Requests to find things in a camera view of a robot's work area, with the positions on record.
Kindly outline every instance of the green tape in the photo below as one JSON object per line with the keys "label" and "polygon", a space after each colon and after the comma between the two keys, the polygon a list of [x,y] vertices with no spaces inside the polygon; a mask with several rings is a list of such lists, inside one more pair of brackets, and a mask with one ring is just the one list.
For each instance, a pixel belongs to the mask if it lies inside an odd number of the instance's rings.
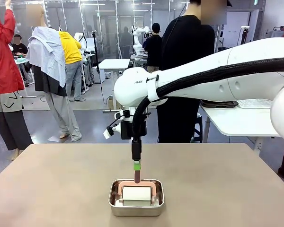
{"label": "green tape", "polygon": [[141,163],[140,163],[140,161],[134,161],[133,162],[133,169],[134,169],[134,171],[140,171],[141,170]]}

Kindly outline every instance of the stainless steel tray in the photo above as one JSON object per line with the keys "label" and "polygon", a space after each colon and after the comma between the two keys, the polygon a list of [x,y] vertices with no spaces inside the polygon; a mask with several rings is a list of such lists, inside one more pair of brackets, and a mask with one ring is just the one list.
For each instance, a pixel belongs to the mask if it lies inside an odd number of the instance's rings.
{"label": "stainless steel tray", "polygon": [[119,202],[121,196],[118,194],[118,186],[122,181],[133,181],[133,179],[119,179],[112,183],[108,202],[115,216],[159,216],[161,214],[164,207],[164,192],[160,181],[153,179],[141,180],[156,184],[156,200],[153,205],[147,207],[123,206],[123,204]]}

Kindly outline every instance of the white cable clamp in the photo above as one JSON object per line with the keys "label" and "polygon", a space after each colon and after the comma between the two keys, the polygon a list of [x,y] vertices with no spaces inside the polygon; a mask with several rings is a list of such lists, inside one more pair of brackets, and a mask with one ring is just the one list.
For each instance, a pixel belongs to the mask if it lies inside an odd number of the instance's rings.
{"label": "white cable clamp", "polygon": [[148,99],[153,102],[159,100],[157,94],[157,81],[159,80],[158,71],[153,72],[146,80]]}

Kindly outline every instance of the keyboard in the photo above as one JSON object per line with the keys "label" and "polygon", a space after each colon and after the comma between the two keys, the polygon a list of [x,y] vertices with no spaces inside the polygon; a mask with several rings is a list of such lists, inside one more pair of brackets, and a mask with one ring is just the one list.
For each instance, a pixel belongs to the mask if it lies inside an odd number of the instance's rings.
{"label": "keyboard", "polygon": [[267,99],[246,99],[237,102],[243,109],[270,109],[272,103]]}

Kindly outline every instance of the yellow hoodie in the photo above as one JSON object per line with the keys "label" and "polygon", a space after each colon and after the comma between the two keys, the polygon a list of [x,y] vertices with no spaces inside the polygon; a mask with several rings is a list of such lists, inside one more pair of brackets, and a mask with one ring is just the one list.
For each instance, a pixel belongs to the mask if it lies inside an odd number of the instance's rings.
{"label": "yellow hoodie", "polygon": [[82,60],[81,53],[81,44],[75,40],[68,32],[59,32],[61,39],[62,47],[65,55],[65,63],[72,64],[77,61]]}

